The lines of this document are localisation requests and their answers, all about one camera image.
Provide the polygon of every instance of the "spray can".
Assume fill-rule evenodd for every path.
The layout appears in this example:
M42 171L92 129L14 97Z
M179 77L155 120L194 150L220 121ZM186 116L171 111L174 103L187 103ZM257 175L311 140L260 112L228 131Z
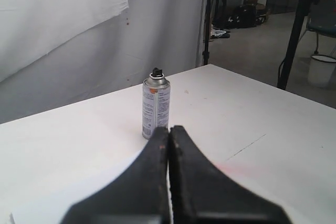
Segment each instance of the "spray can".
M153 69L142 90L142 135L149 139L156 127L168 127L169 122L170 83L162 69Z

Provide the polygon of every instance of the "can label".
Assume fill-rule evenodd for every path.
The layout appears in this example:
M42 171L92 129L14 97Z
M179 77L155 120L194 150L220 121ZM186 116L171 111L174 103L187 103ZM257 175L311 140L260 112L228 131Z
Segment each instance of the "can label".
M150 138L156 127L168 127L170 86L154 89L143 85L142 134Z

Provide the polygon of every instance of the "white table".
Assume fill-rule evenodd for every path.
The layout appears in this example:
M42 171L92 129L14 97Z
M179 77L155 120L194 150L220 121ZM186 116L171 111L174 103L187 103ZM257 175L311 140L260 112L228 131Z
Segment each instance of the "white table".
M185 126L230 177L295 224L336 220L336 110L208 65L168 78ZM0 125L0 223L10 211L98 174L146 144L141 86Z

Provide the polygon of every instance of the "black pole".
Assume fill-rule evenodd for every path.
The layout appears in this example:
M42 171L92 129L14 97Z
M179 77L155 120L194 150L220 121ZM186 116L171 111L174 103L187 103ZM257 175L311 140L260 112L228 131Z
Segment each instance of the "black pole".
M296 9L292 33L290 35L290 39L288 43L286 56L283 61L284 62L283 68L281 71L280 78L278 80L277 87L280 89L283 89L283 90L286 89L290 70L291 70L294 56L295 56L295 52L298 47L298 42L299 42L299 37L300 37L304 17L307 15L309 11L310 4L311 4L311 0L299 0L298 6Z
M206 0L205 9L205 41L203 52L203 64L207 65L209 60L209 34L210 34L210 16L211 16L211 0Z

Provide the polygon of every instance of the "gray floor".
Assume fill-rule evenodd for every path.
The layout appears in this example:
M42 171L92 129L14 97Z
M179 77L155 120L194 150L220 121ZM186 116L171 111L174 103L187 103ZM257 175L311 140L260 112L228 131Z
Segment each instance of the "gray floor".
M286 54L294 16L294 13L271 15L261 26L233 29L230 39L210 42L209 62L276 86L278 66ZM336 39L321 36L319 53L328 55L335 45ZM287 91L336 108L335 72L327 89L312 87L307 82L315 46L315 34L307 32L298 46Z

